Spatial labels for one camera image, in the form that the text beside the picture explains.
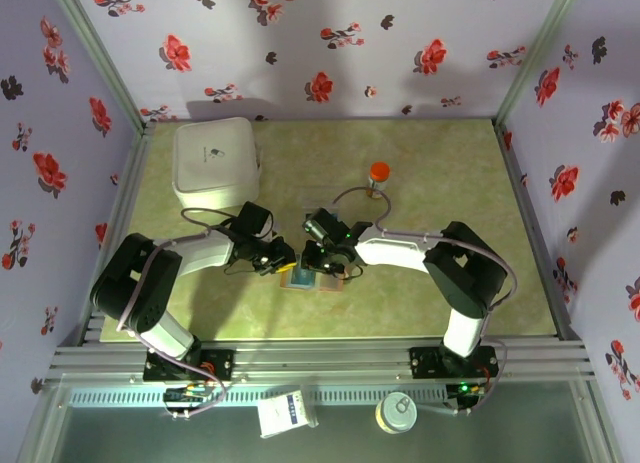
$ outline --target table surface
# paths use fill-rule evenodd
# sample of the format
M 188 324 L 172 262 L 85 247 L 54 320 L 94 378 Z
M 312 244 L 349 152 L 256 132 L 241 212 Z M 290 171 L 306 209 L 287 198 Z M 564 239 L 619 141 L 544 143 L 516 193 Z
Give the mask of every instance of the table surface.
M 182 124 L 156 127 L 129 232 L 160 239 L 199 231 L 181 219 L 171 186 L 173 135 Z M 253 129 L 263 149 L 256 203 L 273 212 L 276 229 L 296 251 L 306 239 L 305 213 L 362 185 L 371 163 L 384 160 L 392 168 L 386 192 L 393 203 L 385 227 L 434 231 L 463 221 L 513 266 L 518 293 L 495 312 L 489 333 L 555 334 L 489 120 L 268 121 Z M 384 210 L 383 200 L 355 192 L 338 213 L 351 225 Z M 279 275 L 226 276 L 207 268 L 176 280 L 168 309 L 202 340 L 436 336 L 449 316 L 428 275 L 389 266 L 366 267 L 339 293 L 282 289 Z M 101 341 L 128 340 L 107 318 Z

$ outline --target purple wall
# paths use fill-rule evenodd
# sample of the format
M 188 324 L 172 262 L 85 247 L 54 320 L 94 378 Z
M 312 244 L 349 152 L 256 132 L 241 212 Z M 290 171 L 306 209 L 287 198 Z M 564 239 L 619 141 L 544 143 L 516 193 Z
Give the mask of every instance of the purple wall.
M 575 0 L 507 122 L 548 276 L 586 343 L 626 461 L 640 451 L 638 1 Z
M 0 14 L 0 461 L 10 462 L 53 351 L 78 324 L 134 131 L 55 0 L 0 0 Z

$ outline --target wall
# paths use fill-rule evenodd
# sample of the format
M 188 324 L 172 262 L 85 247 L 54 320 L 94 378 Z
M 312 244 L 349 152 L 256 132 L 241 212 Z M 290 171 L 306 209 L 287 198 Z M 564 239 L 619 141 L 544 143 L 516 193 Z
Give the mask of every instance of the wall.
M 0 0 L 0 13 L 0 461 L 11 462 L 78 324 L 134 133 L 54 0 Z
M 490 117 L 553 0 L 79 0 L 146 119 Z
M 575 0 L 506 138 L 626 461 L 640 451 L 638 1 Z

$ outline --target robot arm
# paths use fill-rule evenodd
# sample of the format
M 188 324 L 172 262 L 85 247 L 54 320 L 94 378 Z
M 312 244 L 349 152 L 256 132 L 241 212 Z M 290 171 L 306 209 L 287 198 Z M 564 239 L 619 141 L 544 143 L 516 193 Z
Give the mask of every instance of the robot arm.
M 197 339 L 167 311 L 176 278 L 210 266 L 250 261 L 266 275 L 295 265 L 295 253 L 282 237 L 267 241 L 263 233 L 271 218 L 268 210 L 246 203 L 229 228 L 217 227 L 208 234 L 182 240 L 160 249 L 150 263 L 134 306 L 126 318 L 127 328 L 152 347 L 179 360 L 193 358 Z M 138 233 L 127 236 L 91 290 L 91 300 L 104 313 L 119 320 L 138 285 L 147 260 L 159 242 Z
M 387 235 L 367 222 L 348 228 L 323 208 L 303 227 L 315 240 L 307 241 L 302 254 L 305 269 L 339 275 L 349 265 L 394 265 L 431 274 L 451 306 L 444 350 L 467 359 L 478 347 L 489 306 L 507 275 L 500 265 L 429 237 Z M 442 235 L 494 253 L 463 223 L 452 222 Z M 463 256 L 464 266 L 458 262 Z

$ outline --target small box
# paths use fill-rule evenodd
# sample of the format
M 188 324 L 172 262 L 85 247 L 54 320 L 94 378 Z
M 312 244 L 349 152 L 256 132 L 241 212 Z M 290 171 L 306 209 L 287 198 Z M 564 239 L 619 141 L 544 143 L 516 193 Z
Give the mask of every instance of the small box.
M 227 208 L 254 201 L 260 163 L 246 118 L 192 123 L 173 141 L 173 190 L 184 208 Z

